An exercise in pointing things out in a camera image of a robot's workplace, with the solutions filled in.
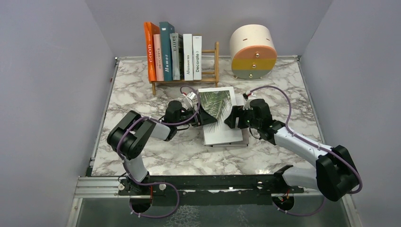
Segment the grey white book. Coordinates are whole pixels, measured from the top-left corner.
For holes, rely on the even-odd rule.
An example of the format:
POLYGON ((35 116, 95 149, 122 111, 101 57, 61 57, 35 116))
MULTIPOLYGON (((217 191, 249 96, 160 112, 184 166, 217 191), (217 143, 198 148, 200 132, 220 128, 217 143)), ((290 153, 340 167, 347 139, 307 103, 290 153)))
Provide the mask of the grey white book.
MULTIPOLYGON (((241 94, 235 94, 236 104, 244 105, 244 98, 241 94)), ((211 145, 211 147, 247 147, 249 145, 249 131, 247 129, 242 129, 242 140, 224 144, 211 145)))

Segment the white palm leaf book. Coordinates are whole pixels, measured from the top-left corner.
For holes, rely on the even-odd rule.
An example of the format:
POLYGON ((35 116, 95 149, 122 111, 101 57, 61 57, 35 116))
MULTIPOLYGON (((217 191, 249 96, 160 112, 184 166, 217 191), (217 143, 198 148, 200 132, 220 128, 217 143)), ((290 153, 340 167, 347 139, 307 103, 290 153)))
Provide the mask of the white palm leaf book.
POLYGON ((239 142, 243 139, 242 131, 231 129, 224 123, 232 107, 237 105, 233 87, 200 88, 198 90, 202 108, 217 121, 203 126, 206 146, 239 142))

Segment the brown Decorate Furniture book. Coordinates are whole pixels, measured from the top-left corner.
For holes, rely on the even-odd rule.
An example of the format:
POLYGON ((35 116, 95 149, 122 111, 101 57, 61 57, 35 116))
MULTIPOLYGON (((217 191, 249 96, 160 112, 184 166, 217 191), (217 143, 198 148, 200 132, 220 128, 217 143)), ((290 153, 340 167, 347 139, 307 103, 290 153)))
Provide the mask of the brown Decorate Furniture book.
POLYGON ((193 47, 193 79, 202 79, 202 36, 192 36, 193 47))

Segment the white book with brown stripes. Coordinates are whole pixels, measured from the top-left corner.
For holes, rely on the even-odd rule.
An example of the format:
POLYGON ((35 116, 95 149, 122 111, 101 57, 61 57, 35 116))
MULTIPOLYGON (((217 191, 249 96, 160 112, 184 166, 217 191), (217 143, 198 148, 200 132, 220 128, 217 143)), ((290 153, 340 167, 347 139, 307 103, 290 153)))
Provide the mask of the white book with brown stripes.
POLYGON ((193 81, 192 34, 183 34, 184 80, 193 81))

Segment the orange Fashion Show book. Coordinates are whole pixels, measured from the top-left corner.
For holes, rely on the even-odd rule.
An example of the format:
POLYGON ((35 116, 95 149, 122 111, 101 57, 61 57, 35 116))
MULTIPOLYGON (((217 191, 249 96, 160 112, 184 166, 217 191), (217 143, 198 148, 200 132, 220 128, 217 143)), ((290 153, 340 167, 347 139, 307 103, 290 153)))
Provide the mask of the orange Fashion Show book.
POLYGON ((148 61, 148 80, 153 82, 157 80, 156 77, 156 62, 155 62, 155 48, 154 48, 154 35, 160 34, 160 28, 152 22, 144 22, 144 34, 146 40, 146 54, 148 61))

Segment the grey book with plant cover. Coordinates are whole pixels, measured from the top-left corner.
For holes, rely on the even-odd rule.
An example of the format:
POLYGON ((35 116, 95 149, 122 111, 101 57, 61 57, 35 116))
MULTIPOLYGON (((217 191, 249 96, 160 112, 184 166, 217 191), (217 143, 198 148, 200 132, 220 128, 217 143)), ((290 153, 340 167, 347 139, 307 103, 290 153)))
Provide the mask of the grey book with plant cover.
POLYGON ((182 80, 184 75, 183 67, 183 36, 179 33, 170 34, 172 49, 172 74, 173 80, 182 80))

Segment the white rose Designer Fate book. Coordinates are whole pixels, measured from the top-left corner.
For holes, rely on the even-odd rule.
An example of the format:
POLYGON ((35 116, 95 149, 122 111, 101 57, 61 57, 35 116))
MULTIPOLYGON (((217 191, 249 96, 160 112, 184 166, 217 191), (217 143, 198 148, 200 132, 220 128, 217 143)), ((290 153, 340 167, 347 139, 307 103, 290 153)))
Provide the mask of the white rose Designer Fate book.
POLYGON ((160 34, 153 35, 154 49, 155 49, 155 72, 156 80, 164 81, 164 70, 162 63, 162 50, 161 50, 161 39, 160 34))

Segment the teal Humor book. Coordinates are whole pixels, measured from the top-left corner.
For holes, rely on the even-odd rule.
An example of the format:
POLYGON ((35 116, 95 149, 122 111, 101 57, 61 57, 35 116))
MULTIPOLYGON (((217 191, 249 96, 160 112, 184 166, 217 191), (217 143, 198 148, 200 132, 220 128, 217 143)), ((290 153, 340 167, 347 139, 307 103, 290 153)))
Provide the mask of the teal Humor book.
POLYGON ((175 32, 175 28, 169 22, 159 22, 160 28, 160 41, 161 41, 161 59, 162 59, 162 70, 164 73, 164 81, 172 81, 172 47, 170 41, 170 34, 175 32))

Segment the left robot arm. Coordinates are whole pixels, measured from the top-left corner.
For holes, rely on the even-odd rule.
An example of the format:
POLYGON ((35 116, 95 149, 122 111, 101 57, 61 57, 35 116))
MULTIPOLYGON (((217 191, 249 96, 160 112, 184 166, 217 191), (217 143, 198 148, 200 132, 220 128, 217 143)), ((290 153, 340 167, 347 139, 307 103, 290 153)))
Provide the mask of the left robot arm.
POLYGON ((170 141, 178 132, 178 127, 192 127, 216 123, 217 119, 207 113, 201 105, 185 109, 181 102, 171 101, 163 120, 157 121, 129 111, 111 130, 107 143, 123 161, 128 182, 137 194, 143 194, 152 183, 148 182, 149 172, 145 168, 141 153, 149 138, 170 141))

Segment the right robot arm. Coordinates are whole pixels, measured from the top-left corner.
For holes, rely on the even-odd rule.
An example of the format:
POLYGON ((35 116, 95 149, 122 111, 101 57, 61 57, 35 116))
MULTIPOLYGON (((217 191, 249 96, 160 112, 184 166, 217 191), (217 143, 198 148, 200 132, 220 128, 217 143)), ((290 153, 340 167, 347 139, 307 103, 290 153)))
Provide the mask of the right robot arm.
POLYGON ((338 201, 361 186, 355 164, 344 146, 323 145, 296 133, 285 123, 273 119, 263 99, 233 106, 224 123, 231 129, 256 129, 262 140, 292 151, 313 166, 312 169, 293 166, 284 170, 273 179, 273 187, 278 192, 300 186, 318 190, 325 198, 338 201))

